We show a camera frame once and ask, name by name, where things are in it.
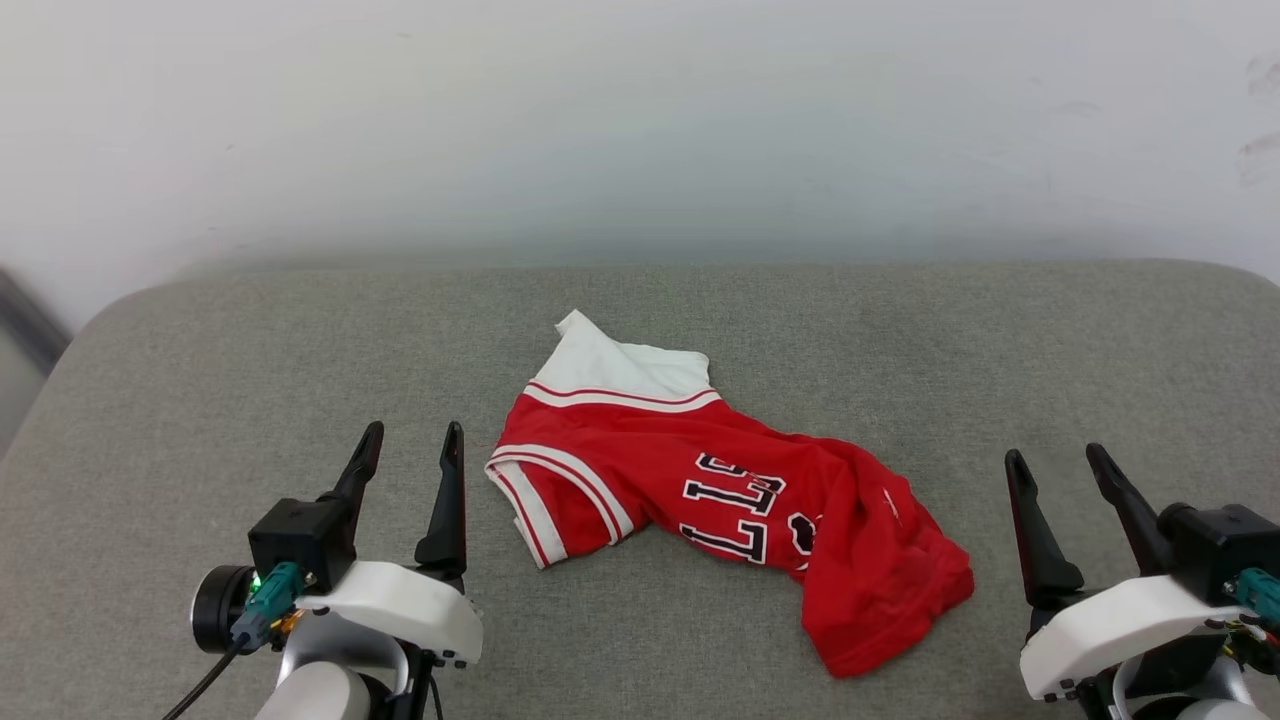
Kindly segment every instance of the basketball jersey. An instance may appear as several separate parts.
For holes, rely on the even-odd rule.
[[[869,452],[732,410],[700,352],[614,342],[577,310],[556,328],[485,465],[539,568],[654,523],[785,570],[836,676],[905,651],[973,593],[969,556]]]

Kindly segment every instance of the green cable connector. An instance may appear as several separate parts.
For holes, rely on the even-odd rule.
[[[232,639],[242,633],[247,634],[250,637],[244,644],[247,651],[266,644],[271,637],[271,624],[289,612],[293,601],[302,594],[303,587],[302,569],[296,562],[276,565],[244,603],[244,614],[232,625]]]
[[[1267,623],[1280,624],[1280,580],[1257,568],[1235,579],[1235,600]]]

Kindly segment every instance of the black cable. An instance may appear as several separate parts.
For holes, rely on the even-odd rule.
[[[431,688],[431,700],[435,702],[435,720],[444,720],[444,711],[440,710],[440,688],[435,684],[435,675],[426,676],[426,687]]]
[[[239,651],[244,650],[244,646],[248,643],[248,641],[250,641],[248,633],[241,633],[239,637],[236,638],[236,642],[232,643],[230,650],[228,650],[223,655],[223,657],[214,664],[212,669],[209,670],[209,673],[205,675],[202,680],[196,683],[196,687],[191,688],[191,692],[187,693],[187,697],[182,698],[182,702],[175,705],[173,710],[170,710],[164,716],[164,720],[174,720],[175,717],[186,712],[188,707],[195,705],[195,702],[200,700],[200,696],[209,689],[209,685],[214,684],[214,680],[216,680],[218,676],[223,674],[223,670],[225,670],[227,666],[232,664],[232,660],[236,660],[236,656],[239,655]],[[439,707],[440,707],[439,701],[436,701],[436,708]]]

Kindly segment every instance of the gray fabric surface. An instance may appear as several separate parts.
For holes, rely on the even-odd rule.
[[[538,571],[480,468],[552,324],[712,359],[739,410],[863,445],[973,556],[977,594],[919,647],[836,682],[800,587],[658,529]],[[13,717],[159,717],[212,662],[192,591],[248,562],[282,496],[329,487],[387,423],[362,557],[407,561],[445,424],[467,432],[485,656],[440,678],[472,717],[1076,717],[1024,697],[1027,632],[1001,459],[1025,454],[1069,557],[1134,574],[1084,445],[1153,505],[1280,518],[1280,290],[1171,261],[282,274],[143,292],[64,356],[0,468],[0,703]],[[276,670],[236,662],[191,717],[252,717]],[[1280,716],[1275,680],[1261,703]]]

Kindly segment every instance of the white wall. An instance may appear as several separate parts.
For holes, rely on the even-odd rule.
[[[1274,0],[9,0],[0,264],[73,331],[178,277],[429,250],[1280,278],[1277,28]]]

